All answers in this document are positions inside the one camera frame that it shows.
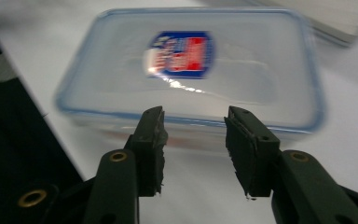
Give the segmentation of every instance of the white table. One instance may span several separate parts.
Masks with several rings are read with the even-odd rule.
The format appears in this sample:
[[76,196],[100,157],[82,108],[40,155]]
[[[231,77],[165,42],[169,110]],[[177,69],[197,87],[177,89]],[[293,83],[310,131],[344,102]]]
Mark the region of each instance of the white table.
[[[10,0],[0,2],[0,46],[85,179],[101,156],[124,146],[77,127],[54,105],[54,92],[95,16],[119,7],[245,6],[241,0]],[[358,43],[317,39],[326,101],[324,126],[284,146],[309,152],[338,184],[358,191]],[[143,223],[274,223],[269,199],[247,202],[228,156],[166,149],[162,197],[141,200]]]

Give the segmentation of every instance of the container lid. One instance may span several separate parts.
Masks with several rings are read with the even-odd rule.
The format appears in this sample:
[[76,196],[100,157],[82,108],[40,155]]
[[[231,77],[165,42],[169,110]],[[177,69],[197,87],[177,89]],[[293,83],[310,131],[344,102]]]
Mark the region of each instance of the container lid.
[[322,100],[310,28],[286,9],[149,8],[101,14],[60,87],[65,113],[225,126],[230,105],[310,132]]

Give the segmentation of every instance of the transparent plastic container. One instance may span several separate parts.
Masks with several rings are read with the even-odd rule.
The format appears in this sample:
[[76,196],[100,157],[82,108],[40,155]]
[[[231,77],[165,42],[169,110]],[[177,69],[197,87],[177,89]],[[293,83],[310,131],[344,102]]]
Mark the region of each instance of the transparent plastic container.
[[[198,72],[191,66],[176,67],[185,76],[153,72],[161,50],[154,46],[173,36],[187,38],[179,56],[198,50],[189,38],[208,43],[193,54],[201,60],[193,64]],[[166,112],[171,142],[181,147],[198,147],[200,139],[224,144],[230,105],[252,111],[276,133],[311,133],[323,101],[308,23],[279,8],[104,12],[58,90],[58,108],[76,122],[122,134],[133,133],[142,112],[157,105]]]

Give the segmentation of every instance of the blue label section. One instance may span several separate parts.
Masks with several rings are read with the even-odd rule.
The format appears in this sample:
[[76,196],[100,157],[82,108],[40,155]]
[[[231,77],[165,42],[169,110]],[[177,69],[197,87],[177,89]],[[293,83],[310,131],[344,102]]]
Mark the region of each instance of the blue label section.
[[166,31],[153,39],[146,57],[150,76],[205,78],[213,63],[213,41],[207,32]]

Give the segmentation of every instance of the label sticker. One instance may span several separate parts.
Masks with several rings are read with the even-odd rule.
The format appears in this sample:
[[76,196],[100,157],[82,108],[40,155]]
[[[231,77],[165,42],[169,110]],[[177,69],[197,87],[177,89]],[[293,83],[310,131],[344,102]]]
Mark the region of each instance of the label sticker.
[[145,52],[145,71],[152,77],[205,78],[213,63],[213,41],[207,32],[165,31]]

